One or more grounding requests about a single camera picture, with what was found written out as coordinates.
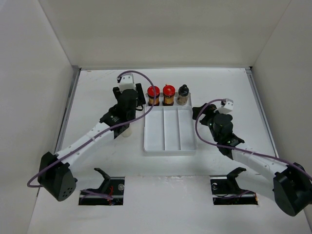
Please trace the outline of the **red-lid sauce jar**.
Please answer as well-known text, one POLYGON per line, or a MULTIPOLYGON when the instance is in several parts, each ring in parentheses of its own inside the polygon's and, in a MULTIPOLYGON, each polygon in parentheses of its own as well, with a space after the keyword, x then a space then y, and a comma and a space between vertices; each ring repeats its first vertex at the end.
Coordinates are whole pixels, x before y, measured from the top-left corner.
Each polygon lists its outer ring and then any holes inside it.
POLYGON ((148 95, 148 105, 149 106, 159 106, 159 95, 160 95, 160 89, 157 86, 150 86, 147 89, 147 95, 148 95))
POLYGON ((175 97, 175 87, 169 84, 166 84, 163 87, 163 105, 164 106, 172 106, 174 104, 175 97))

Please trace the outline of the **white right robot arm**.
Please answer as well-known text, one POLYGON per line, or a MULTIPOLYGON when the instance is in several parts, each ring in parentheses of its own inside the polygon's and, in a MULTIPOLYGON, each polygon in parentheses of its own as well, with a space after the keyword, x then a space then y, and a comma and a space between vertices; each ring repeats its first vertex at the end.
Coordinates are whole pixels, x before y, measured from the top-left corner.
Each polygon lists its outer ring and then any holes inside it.
POLYGON ((312 203, 312 177, 298 163, 268 156, 253 150, 233 133, 230 112, 234 102, 219 99, 220 107, 210 101, 192 108, 195 124, 209 128, 222 155, 244 164, 227 174, 226 187, 232 193, 250 190, 273 200, 287 215, 296 216, 312 203))

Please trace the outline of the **black-top white powder grinder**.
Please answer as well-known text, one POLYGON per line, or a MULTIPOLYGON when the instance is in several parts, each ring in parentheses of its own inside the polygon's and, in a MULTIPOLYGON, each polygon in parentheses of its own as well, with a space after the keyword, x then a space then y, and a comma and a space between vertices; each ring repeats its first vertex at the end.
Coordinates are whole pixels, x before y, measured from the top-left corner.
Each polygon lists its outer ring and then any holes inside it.
POLYGON ((132 134, 132 127, 129 126, 125 131, 121 134, 123 137, 129 137, 132 134))

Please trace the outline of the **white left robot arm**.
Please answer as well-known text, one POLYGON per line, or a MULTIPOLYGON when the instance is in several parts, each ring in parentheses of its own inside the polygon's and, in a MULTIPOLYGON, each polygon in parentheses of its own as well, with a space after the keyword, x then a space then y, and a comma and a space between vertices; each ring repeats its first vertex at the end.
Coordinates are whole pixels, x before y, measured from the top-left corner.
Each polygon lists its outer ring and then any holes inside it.
POLYGON ((73 169, 102 143, 128 133, 136 112, 146 103, 141 83, 113 88, 117 103, 79 140, 67 148, 41 157, 38 183, 57 201, 66 200, 78 185, 73 169))

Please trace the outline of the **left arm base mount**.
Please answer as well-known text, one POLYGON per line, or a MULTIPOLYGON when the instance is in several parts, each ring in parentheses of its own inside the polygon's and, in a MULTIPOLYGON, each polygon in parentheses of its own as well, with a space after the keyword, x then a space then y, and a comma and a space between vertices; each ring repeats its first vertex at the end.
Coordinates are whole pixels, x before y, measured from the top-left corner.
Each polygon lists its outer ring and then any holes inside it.
POLYGON ((80 206, 122 206, 124 202, 125 177, 110 177, 100 168, 94 170, 101 174, 101 184, 95 188, 80 191, 80 206))

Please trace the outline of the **white plastic organizer tray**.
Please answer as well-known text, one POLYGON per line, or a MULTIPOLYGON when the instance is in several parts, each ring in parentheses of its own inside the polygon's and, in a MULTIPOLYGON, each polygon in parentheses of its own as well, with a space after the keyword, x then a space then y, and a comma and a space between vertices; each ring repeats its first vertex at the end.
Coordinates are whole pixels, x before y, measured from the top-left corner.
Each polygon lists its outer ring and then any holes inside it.
POLYGON ((163 94, 159 95, 159 105, 145 105, 143 150, 149 156, 186 156, 197 151, 197 136, 193 120, 192 99, 188 96, 185 105, 176 102, 172 106, 163 105, 163 94))

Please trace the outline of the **black-top brown chunk grinder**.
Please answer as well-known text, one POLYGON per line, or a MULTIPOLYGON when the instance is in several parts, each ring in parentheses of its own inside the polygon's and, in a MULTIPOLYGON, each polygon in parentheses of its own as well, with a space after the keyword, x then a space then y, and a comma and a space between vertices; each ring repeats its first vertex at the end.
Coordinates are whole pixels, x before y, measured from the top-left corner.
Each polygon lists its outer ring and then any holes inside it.
POLYGON ((186 84, 183 84, 178 89, 177 103, 179 105, 185 105, 188 101, 188 97, 189 97, 189 88, 186 84))

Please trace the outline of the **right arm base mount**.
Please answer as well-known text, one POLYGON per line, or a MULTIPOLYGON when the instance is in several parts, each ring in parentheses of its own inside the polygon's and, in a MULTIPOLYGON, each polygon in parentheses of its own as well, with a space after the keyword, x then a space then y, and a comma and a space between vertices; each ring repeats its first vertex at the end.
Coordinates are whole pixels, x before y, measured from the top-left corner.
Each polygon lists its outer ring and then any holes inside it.
POLYGON ((245 171, 245 168, 238 167, 227 175, 210 177, 214 205, 258 205, 256 193, 241 189, 236 181, 245 171))

